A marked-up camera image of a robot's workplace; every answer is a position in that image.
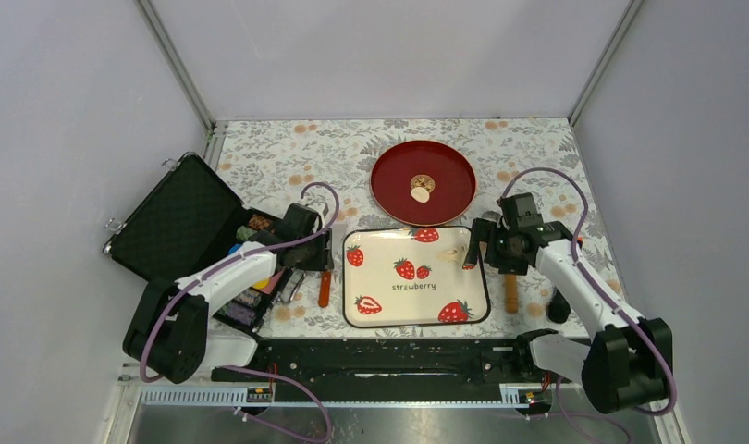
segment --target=red plate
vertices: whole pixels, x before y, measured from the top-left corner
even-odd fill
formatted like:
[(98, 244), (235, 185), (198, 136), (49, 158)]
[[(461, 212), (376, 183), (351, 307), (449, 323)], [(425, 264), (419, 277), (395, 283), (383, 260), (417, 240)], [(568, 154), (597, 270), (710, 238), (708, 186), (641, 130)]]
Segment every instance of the red plate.
[[(370, 177), (377, 204), (408, 225), (442, 225), (461, 216), (475, 195), (475, 173), (463, 155), (439, 142), (400, 143), (377, 159)], [(414, 186), (429, 192), (429, 201), (411, 196)]]

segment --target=floral tablecloth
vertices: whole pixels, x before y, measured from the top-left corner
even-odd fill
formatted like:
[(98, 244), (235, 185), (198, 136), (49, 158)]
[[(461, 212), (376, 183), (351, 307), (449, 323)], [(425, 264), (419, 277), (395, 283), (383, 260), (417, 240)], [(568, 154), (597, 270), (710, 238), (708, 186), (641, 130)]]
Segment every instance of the floral tablecloth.
[[(230, 122), (217, 173), (247, 206), (275, 216), (299, 200), (301, 188), (322, 180), (339, 193), (339, 218), (347, 231), (362, 228), (395, 228), (402, 225), (388, 217), (369, 191), (369, 174), (377, 157), (391, 146), (410, 140), (445, 143), (464, 154), (478, 180), (478, 191), (467, 212), (450, 225), (470, 226), (488, 210), (497, 211), (496, 200), (510, 178), (529, 167), (554, 167), (569, 174), (592, 198), (571, 128), (565, 119), (385, 119), (316, 121)], [(533, 191), (545, 220), (558, 219), (569, 228), (581, 213), (581, 200), (562, 178), (534, 173), (522, 178), (514, 192)], [(310, 191), (317, 200), (329, 200), (327, 192)], [(590, 201), (590, 213), (582, 230), (584, 252), (608, 284), (621, 292), (606, 242), (603, 223)], [(518, 277), (520, 310), (506, 314), (503, 277), (486, 267), (492, 310), (480, 324), (355, 328), (342, 316), (342, 251), (334, 253), (336, 269), (328, 307), (317, 305), (320, 278), (308, 275), (296, 300), (277, 305), (266, 316), (259, 334), (266, 337), (474, 337), (507, 338), (525, 331), (550, 327), (566, 336), (586, 333), (575, 314), (563, 325), (546, 319), (551, 295), (549, 282), (531, 270)]]

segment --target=white wall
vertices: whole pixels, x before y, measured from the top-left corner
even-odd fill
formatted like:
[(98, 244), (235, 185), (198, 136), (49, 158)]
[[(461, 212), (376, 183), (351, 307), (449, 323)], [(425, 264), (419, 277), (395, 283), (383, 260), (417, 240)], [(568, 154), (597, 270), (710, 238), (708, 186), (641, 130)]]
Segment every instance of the white wall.
[(566, 117), (628, 0), (154, 0), (211, 113)]
[(92, 441), (143, 287), (103, 225), (202, 140), (134, 2), (0, 2), (0, 442)]
[(693, 443), (749, 443), (749, 1), (647, 2), (576, 134)]

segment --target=white rectangular tray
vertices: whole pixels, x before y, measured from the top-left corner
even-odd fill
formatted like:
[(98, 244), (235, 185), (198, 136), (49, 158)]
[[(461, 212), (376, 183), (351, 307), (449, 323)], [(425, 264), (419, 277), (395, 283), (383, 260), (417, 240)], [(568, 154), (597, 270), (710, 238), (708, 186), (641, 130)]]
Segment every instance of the white rectangular tray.
[(463, 269), (466, 227), (354, 231), (345, 238), (343, 303), (354, 327), (481, 322), (490, 304), (480, 265)]

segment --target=orange handle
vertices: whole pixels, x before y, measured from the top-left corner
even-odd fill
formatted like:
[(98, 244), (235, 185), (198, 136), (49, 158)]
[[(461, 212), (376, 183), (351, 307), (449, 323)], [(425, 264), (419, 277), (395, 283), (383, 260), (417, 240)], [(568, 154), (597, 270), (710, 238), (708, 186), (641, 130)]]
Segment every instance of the orange handle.
[(516, 275), (505, 275), (505, 312), (519, 312), (519, 292), (516, 290)]
[(320, 300), (317, 302), (323, 308), (328, 306), (331, 299), (331, 272), (324, 271), (320, 274)]

